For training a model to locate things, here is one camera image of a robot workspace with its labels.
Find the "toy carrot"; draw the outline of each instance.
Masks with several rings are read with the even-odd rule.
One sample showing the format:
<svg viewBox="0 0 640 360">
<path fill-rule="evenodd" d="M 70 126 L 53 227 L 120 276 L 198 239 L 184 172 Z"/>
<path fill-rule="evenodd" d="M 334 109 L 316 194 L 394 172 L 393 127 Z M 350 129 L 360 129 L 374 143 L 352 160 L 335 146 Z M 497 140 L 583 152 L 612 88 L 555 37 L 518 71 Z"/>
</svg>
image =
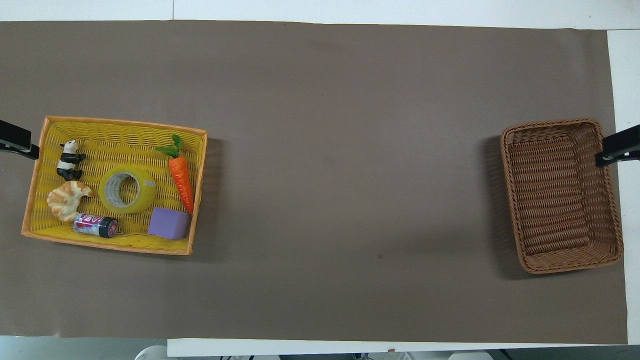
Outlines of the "toy carrot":
<svg viewBox="0 0 640 360">
<path fill-rule="evenodd" d="M 187 209 L 189 214 L 193 214 L 193 191 L 189 183 L 189 169 L 187 167 L 187 159 L 180 156 L 180 146 L 182 139 L 178 135 L 173 135 L 173 145 L 158 146 L 156 150 L 171 156 L 169 159 L 169 172 L 173 176 L 173 181 L 180 193 L 180 200 Z"/>
</svg>

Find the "tape roll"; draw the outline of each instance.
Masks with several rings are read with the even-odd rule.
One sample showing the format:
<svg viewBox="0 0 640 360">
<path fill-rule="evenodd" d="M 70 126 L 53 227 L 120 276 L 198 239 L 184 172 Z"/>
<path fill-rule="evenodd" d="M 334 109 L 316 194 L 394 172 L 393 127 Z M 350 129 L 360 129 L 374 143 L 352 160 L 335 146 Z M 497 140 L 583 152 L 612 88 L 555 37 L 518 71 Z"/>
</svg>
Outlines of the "tape roll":
<svg viewBox="0 0 640 360">
<path fill-rule="evenodd" d="M 120 185 L 126 178 L 132 177 L 138 184 L 136 196 L 126 203 L 120 196 Z M 100 201 L 105 208 L 118 214 L 131 214 L 144 211 L 156 198 L 156 182 L 148 172 L 133 167 L 115 167 L 100 180 Z"/>
</svg>

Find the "basket rim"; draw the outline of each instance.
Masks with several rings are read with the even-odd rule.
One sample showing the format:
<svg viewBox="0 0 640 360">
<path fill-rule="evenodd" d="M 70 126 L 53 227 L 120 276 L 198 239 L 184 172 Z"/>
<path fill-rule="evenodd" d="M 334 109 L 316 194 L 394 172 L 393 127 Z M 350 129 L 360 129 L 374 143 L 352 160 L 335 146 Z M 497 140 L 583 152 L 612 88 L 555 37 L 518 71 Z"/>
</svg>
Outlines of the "basket rim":
<svg viewBox="0 0 640 360">
<path fill-rule="evenodd" d="M 607 261 L 600 261 L 597 263 L 588 263 L 581 265 L 572 265 L 572 266 L 551 266 L 548 268 L 540 268 L 537 266 L 532 266 L 527 262 L 526 255 L 524 253 L 524 244 L 522 239 L 522 230 L 520 228 L 521 220 L 520 214 L 515 208 L 516 204 L 516 191 L 514 189 L 515 180 L 513 177 L 513 171 L 511 169 L 511 154 L 508 151 L 509 136 L 517 131 L 526 130 L 526 129 L 534 129 L 541 127 L 551 127 L 558 125 L 573 125 L 573 124 L 589 124 L 593 126 L 593 129 L 596 131 L 596 135 L 602 139 L 602 127 L 600 123 L 591 117 L 582 117 L 582 118 L 574 118 L 574 119 L 560 119 L 560 120 L 547 120 L 547 121 L 536 121 L 536 122 L 526 122 L 523 124 L 518 124 L 514 126 L 507 127 L 500 136 L 500 152 L 502 155 L 502 164 L 504 169 L 504 177 L 506 181 L 507 188 L 507 198 L 509 202 L 509 210 L 511 215 L 511 225 L 513 228 L 513 236 L 515 238 L 516 250 L 518 253 L 518 260 L 520 261 L 520 265 L 529 272 L 530 274 L 549 274 L 554 272 L 565 272 L 570 270 L 578 270 L 585 268 L 594 268 L 603 265 L 611 265 L 613 263 L 618 262 L 623 255 L 624 248 L 622 242 L 622 234 L 620 229 L 620 214 L 618 213 L 618 207 L 616 206 L 616 199 L 613 194 L 612 183 L 611 183 L 611 171 L 608 167 L 603 169 L 604 171 L 604 190 L 607 197 L 607 202 L 609 203 L 609 209 L 611 211 L 611 218 L 614 223 L 614 235 L 616 239 L 616 253 L 614 256 Z"/>
<path fill-rule="evenodd" d="M 204 179 L 204 168 L 206 162 L 206 154 L 207 154 L 207 145 L 208 145 L 208 134 L 206 130 L 197 129 L 194 127 L 186 127 L 180 125 L 170 125 L 170 124 L 159 124 L 155 122 L 144 122 L 144 121 L 135 121 L 135 120 L 119 120 L 119 119 L 100 119 L 100 118 L 90 118 L 90 117 L 59 117 L 59 116 L 46 116 L 44 118 L 44 122 L 42 123 L 42 130 L 40 132 L 40 139 L 38 141 L 38 146 L 40 148 L 43 147 L 45 135 L 47 131 L 51 127 L 51 125 L 55 122 L 82 122 L 82 123 L 96 123 L 96 124 L 116 124 L 121 126 L 143 126 L 143 127 L 152 127 L 154 129 L 170 129 L 183 131 L 185 133 L 191 133 L 194 135 L 198 135 L 202 139 L 202 149 L 201 149 L 201 157 L 200 162 L 198 164 L 198 171 L 196 173 L 196 188 L 194 189 L 194 199 L 193 199 L 193 214 L 191 215 L 191 223 L 189 225 L 189 234 L 187 241 L 187 248 L 184 250 L 164 250 L 164 249 L 150 249 L 150 248 L 137 248 L 137 247 L 127 247 L 121 245 L 112 245 L 112 244 L 99 244 L 92 243 L 90 241 L 78 241 L 71 239 L 63 239 L 57 238 L 55 236 L 49 236 L 44 234 L 38 234 L 31 231 L 31 215 L 33 212 L 33 205 L 35 203 L 35 194 L 37 188 L 37 177 L 40 172 L 40 166 L 42 164 L 42 159 L 38 158 L 33 165 L 33 173 L 31 175 L 31 184 L 29 186 L 29 195 L 27 197 L 26 208 L 24 211 L 24 218 L 22 218 L 22 229 L 20 233 L 24 236 L 30 238 L 37 238 L 42 240 L 49 240 L 58 243 L 68 243 L 74 245 L 81 246 L 89 246 L 89 247 L 98 247 L 101 249 L 111 249 L 111 250 L 122 250 L 129 252 L 146 252 L 153 254 L 168 254 L 168 255 L 190 255 L 193 253 L 193 242 L 195 239 L 195 231 L 196 231 L 196 223 L 198 220 L 198 214 L 200 213 L 200 203 L 202 201 L 202 183 Z"/>
</svg>

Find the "toy croissant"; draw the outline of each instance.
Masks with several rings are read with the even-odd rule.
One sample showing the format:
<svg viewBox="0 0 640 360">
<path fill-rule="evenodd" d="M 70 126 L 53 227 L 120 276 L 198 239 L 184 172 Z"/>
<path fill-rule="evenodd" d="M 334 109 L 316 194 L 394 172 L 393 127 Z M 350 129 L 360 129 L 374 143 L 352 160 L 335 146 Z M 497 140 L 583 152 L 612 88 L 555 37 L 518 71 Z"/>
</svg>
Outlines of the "toy croissant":
<svg viewBox="0 0 640 360">
<path fill-rule="evenodd" d="M 67 181 L 54 189 L 47 196 L 47 204 L 53 216 L 62 221 L 73 221 L 80 213 L 77 212 L 80 198 L 93 196 L 93 191 L 80 181 Z"/>
</svg>

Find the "soda can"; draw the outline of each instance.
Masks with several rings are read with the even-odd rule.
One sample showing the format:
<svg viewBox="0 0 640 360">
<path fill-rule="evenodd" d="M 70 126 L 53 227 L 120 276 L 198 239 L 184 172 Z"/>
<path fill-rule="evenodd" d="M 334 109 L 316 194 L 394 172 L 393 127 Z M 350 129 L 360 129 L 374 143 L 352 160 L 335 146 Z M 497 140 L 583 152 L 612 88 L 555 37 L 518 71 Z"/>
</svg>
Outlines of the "soda can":
<svg viewBox="0 0 640 360">
<path fill-rule="evenodd" d="M 80 214 L 74 220 L 74 231 L 81 234 L 112 238 L 118 232 L 118 220 L 111 217 Z"/>
</svg>

